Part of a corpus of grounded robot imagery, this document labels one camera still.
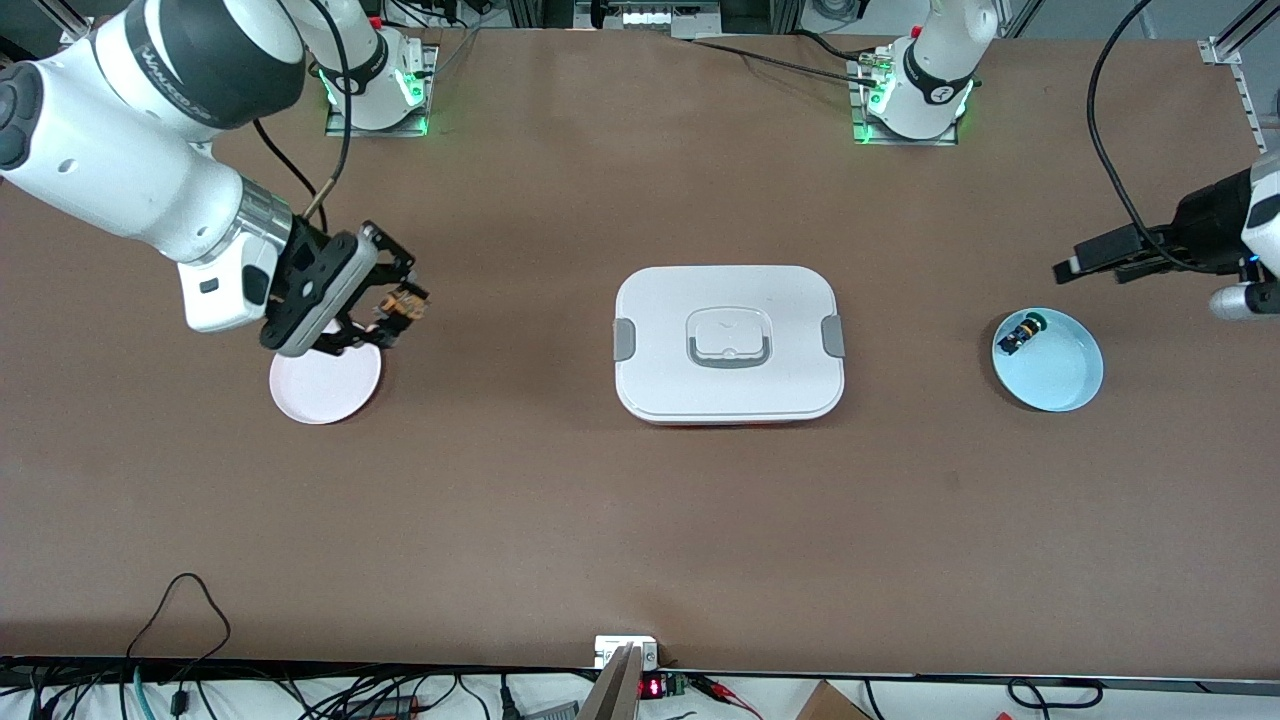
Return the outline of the orange push-button switch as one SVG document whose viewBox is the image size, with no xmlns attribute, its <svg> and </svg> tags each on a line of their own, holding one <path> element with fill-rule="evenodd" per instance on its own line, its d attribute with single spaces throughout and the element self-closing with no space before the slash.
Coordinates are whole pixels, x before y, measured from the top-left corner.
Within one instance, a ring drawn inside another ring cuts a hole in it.
<svg viewBox="0 0 1280 720">
<path fill-rule="evenodd" d="M 378 325 L 402 332 L 422 319 L 429 305 L 429 292 L 413 283 L 403 282 L 387 292 L 376 307 Z"/>
</svg>

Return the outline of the white lidded box grey latches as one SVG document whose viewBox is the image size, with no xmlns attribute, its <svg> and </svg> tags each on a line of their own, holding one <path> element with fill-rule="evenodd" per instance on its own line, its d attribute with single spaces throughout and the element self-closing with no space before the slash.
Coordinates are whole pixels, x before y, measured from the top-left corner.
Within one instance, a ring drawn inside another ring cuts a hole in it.
<svg viewBox="0 0 1280 720">
<path fill-rule="evenodd" d="M 796 265 L 650 266 L 614 300 L 614 389 L 657 425 L 805 421 L 845 391 L 835 292 Z"/>
</svg>

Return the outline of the pink round plate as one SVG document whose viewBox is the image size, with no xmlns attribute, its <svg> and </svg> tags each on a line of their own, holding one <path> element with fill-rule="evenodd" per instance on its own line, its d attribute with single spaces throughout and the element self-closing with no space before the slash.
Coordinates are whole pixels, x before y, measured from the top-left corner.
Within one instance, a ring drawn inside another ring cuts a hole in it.
<svg viewBox="0 0 1280 720">
<path fill-rule="evenodd" d="M 275 355 L 268 373 L 270 396 L 293 421 L 330 425 L 360 413 L 384 375 L 383 351 L 358 345 L 339 355 L 310 350 L 298 357 Z"/>
</svg>

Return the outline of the light blue round plate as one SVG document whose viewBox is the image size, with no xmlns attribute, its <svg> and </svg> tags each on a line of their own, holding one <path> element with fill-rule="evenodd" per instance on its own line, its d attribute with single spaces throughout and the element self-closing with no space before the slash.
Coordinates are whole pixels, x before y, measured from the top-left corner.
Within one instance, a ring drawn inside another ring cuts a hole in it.
<svg viewBox="0 0 1280 720">
<path fill-rule="evenodd" d="M 996 343 L 1028 313 L 1039 313 L 1048 325 L 1014 355 Z M 1025 307 L 997 324 L 989 357 L 998 383 L 1015 400 L 1044 413 L 1070 413 L 1100 392 L 1105 360 L 1094 336 L 1074 316 L 1052 307 Z"/>
</svg>

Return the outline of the black device with white light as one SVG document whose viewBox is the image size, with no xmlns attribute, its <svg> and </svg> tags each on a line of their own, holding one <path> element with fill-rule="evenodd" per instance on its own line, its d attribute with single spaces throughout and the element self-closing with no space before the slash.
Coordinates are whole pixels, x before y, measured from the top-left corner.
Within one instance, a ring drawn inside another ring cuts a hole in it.
<svg viewBox="0 0 1280 720">
<path fill-rule="evenodd" d="M 646 31 L 684 40 L 723 35 L 718 0 L 573 0 L 571 28 Z"/>
</svg>

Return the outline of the beige wooden bar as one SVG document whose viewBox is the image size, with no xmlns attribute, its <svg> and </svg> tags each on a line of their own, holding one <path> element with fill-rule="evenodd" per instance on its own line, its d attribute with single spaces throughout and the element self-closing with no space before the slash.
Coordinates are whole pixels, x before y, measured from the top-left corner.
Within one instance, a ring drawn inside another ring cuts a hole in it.
<svg viewBox="0 0 1280 720">
<path fill-rule="evenodd" d="M 637 720 L 644 657 L 641 644 L 613 650 L 575 720 Z"/>
</svg>

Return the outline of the brown cardboard piece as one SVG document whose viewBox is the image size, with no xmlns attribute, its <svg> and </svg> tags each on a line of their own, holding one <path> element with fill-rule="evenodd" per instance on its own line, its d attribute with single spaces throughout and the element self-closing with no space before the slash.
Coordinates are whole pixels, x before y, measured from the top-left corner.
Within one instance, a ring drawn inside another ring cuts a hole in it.
<svg viewBox="0 0 1280 720">
<path fill-rule="evenodd" d="M 818 680 L 795 720 L 874 720 L 840 689 Z"/>
</svg>

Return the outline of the green push-button switch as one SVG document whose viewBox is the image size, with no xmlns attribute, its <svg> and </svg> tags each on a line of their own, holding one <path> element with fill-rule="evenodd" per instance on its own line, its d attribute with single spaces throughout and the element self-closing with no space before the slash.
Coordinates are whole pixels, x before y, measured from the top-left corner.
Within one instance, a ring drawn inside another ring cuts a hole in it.
<svg viewBox="0 0 1280 720">
<path fill-rule="evenodd" d="M 1047 325 L 1048 322 L 1043 315 L 1039 313 L 1028 313 L 996 343 L 996 347 L 1006 355 L 1014 355 L 1032 338 L 1043 332 Z"/>
</svg>

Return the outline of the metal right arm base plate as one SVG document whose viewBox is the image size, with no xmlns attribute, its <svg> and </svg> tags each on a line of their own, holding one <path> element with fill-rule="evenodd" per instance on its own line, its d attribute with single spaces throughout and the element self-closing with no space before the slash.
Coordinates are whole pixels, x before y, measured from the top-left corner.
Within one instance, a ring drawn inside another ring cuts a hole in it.
<svg viewBox="0 0 1280 720">
<path fill-rule="evenodd" d="M 355 137 L 421 137 L 428 135 L 439 47 L 389 29 L 378 32 L 385 44 L 384 68 L 355 96 Z"/>
</svg>

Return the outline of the aluminium frame profile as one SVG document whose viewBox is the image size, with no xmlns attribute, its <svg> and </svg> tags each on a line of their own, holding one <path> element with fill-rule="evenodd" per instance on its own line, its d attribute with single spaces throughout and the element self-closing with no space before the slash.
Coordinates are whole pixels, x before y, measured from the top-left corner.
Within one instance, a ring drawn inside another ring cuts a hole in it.
<svg viewBox="0 0 1280 720">
<path fill-rule="evenodd" d="M 1260 117 L 1254 110 L 1244 72 L 1240 68 L 1240 51 L 1279 17 L 1280 0 L 1251 0 L 1245 9 L 1217 35 L 1212 35 L 1197 44 L 1201 59 L 1206 65 L 1225 65 L 1231 69 L 1236 92 L 1242 100 L 1245 118 L 1260 150 L 1260 158 L 1254 161 L 1251 172 L 1251 182 L 1253 184 L 1258 184 L 1263 176 L 1280 170 L 1280 150 L 1268 149 L 1266 143 Z"/>
</svg>

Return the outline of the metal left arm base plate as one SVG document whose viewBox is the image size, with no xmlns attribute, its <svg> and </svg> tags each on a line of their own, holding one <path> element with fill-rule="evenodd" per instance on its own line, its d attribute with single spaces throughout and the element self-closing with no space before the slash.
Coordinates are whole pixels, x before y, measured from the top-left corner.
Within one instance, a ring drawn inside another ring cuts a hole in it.
<svg viewBox="0 0 1280 720">
<path fill-rule="evenodd" d="M 916 83 L 899 73 L 896 60 L 879 49 L 846 63 L 854 138 L 874 145 L 955 145 L 974 79 Z"/>
</svg>

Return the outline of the black table edge rail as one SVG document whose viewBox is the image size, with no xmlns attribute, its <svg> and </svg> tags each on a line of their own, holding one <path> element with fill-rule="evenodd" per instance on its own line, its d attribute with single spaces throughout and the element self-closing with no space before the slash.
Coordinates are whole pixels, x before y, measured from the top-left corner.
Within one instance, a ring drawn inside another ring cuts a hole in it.
<svg viewBox="0 0 1280 720">
<path fill-rule="evenodd" d="M 360 664 L 323 662 L 300 660 L 247 660 L 210 659 L 193 662 L 187 659 L 124 660 L 115 656 L 28 656 L 0 655 L 0 688 L 27 688 L 33 680 L 51 680 L 61 684 L 81 684 L 97 678 L 115 682 L 122 671 L 134 665 L 143 669 L 143 676 L 161 683 L 178 676 L 200 680 L 270 680 L 302 682 L 361 676 L 419 676 L 479 674 L 497 676 L 502 673 L 552 674 L 550 666 L 492 666 L 492 665 L 440 665 L 440 664 Z M 751 679 L 827 679 L 870 682 L 924 682 L 951 684 L 1006 685 L 1011 676 L 993 673 L 837 673 L 837 671 L 759 671 L 724 670 L 723 676 Z M 1179 676 L 1087 676 L 1087 675 L 1032 675 L 1025 680 L 1039 688 L 1101 688 L 1103 691 L 1160 691 L 1190 692 L 1201 694 L 1244 694 L 1280 698 L 1280 680 L 1179 678 Z"/>
</svg>

